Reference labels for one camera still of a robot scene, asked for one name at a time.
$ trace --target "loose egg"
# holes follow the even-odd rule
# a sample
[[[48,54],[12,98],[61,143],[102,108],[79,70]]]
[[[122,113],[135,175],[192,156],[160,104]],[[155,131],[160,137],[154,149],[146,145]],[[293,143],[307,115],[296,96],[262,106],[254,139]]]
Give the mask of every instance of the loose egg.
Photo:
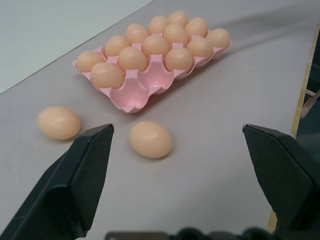
[[[161,34],[169,25],[169,21],[165,16],[155,16],[149,24],[149,34]]]
[[[103,62],[105,62],[105,59],[99,52],[85,51],[76,59],[76,68],[81,73],[89,73],[94,65]]]
[[[149,36],[149,33],[143,25],[134,23],[128,26],[124,36],[130,43],[137,44],[142,43]]]
[[[122,49],[130,47],[130,42],[123,36],[111,37],[104,47],[106,57],[118,56]]]
[[[113,64],[100,62],[91,69],[90,79],[99,89],[119,89],[124,84],[125,75]]]
[[[52,106],[43,110],[37,118],[39,129],[49,138],[66,140],[78,134],[80,118],[70,109]]]
[[[177,24],[168,25],[163,32],[163,38],[168,42],[170,47],[172,47],[173,43],[183,43],[184,46],[187,46],[189,42],[187,31]]]
[[[129,142],[137,153],[152,159],[164,157],[173,147],[171,133],[152,121],[141,121],[134,125]]]
[[[188,23],[187,15],[183,11],[175,11],[169,16],[168,20],[169,23],[178,24],[182,27],[185,27]]]
[[[210,31],[205,38],[210,41],[212,47],[222,48],[222,51],[230,44],[230,34],[222,28]]]
[[[203,37],[192,39],[186,48],[193,57],[204,57],[205,60],[208,60],[213,53],[210,41]]]
[[[164,64],[169,72],[174,69],[188,72],[193,66],[193,61],[194,58],[187,48],[178,47],[168,52]]]
[[[156,54],[162,54],[166,57],[170,48],[168,42],[162,36],[150,35],[143,41],[142,50],[148,58]]]
[[[134,69],[143,72],[148,67],[147,57],[141,50],[133,46],[126,47],[119,53],[118,63],[124,72]]]
[[[187,23],[185,30],[189,35],[198,35],[204,38],[208,33],[208,25],[203,18],[196,17]]]

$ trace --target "egg tray cup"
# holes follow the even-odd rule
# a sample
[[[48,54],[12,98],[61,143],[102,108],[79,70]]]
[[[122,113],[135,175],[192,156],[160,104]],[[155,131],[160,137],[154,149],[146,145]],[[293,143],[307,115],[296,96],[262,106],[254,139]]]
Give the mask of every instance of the egg tray cup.
[[[193,35],[192,38],[200,38],[200,36]],[[133,43],[132,47],[141,50],[142,43]],[[183,43],[172,44],[172,48],[183,47]],[[172,85],[175,79],[180,80],[185,78],[195,68],[200,68],[210,60],[219,58],[226,52],[226,50],[222,51],[222,48],[213,47],[212,55],[209,57],[209,59],[205,60],[205,57],[194,57],[193,66],[188,72],[178,69],[168,71],[164,64],[165,59],[161,54],[151,55],[149,58],[148,67],[145,71],[134,69],[127,70],[125,72],[123,85],[119,89],[114,89],[111,87],[96,88],[94,84],[92,85],[98,91],[107,95],[118,109],[130,114],[137,113],[147,104],[151,95],[164,93]],[[119,67],[118,56],[110,56],[106,58],[105,49],[103,46],[97,48],[94,51],[100,53],[107,63]],[[73,61],[72,64],[77,68],[76,61]],[[90,72],[81,72],[81,74],[92,83]]]

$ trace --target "egg carton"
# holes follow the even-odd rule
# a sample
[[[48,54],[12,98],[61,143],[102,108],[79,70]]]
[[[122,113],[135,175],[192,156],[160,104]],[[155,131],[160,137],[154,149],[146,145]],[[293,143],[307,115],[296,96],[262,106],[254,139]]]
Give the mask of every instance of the egg carton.
[[[200,36],[193,35],[192,38],[200,38]],[[132,47],[141,50],[142,43],[133,43]],[[183,43],[172,44],[172,48],[183,47]],[[94,84],[92,85],[98,91],[107,95],[118,109],[126,113],[137,113],[147,104],[151,95],[164,93],[172,85],[174,80],[181,80],[185,78],[195,68],[200,68],[210,60],[219,58],[223,53],[226,52],[226,50],[222,51],[222,48],[213,47],[212,55],[208,60],[205,60],[205,57],[194,57],[193,67],[188,72],[178,69],[168,71],[164,64],[164,57],[161,54],[151,55],[148,67],[145,71],[139,71],[138,69],[126,71],[123,85],[119,89],[114,89],[111,87],[96,88]],[[119,67],[118,56],[106,58],[103,46],[95,49],[94,51],[100,53],[107,63]],[[72,62],[72,64],[77,68],[76,61]],[[90,72],[81,72],[81,74],[92,83]]]

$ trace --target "wooden edge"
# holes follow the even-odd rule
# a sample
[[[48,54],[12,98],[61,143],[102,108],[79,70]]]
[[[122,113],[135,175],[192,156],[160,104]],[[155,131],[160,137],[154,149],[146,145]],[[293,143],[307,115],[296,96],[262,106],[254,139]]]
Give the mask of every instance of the wooden edge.
[[[320,30],[320,24],[317,26],[316,31],[315,31],[315,35],[314,35],[314,39],[313,39],[313,43],[312,43],[312,48],[311,48],[309,59],[308,59],[308,65],[306,67],[305,74],[304,74],[304,80],[303,80],[303,83],[301,86],[300,97],[299,97],[298,104],[297,104],[296,111],[295,111],[295,116],[294,116],[293,125],[292,125],[292,129],[291,129],[291,133],[293,134],[294,138],[296,138],[296,136],[297,136],[301,110],[304,105],[304,99],[305,99],[307,84],[308,84],[308,80],[309,80],[309,74],[310,74],[310,70],[311,70],[312,60],[313,60],[314,54],[315,54],[319,30]],[[267,231],[269,233],[273,233],[276,229],[276,225],[277,225],[277,216],[276,216],[275,212],[272,211],[270,218],[269,218]]]

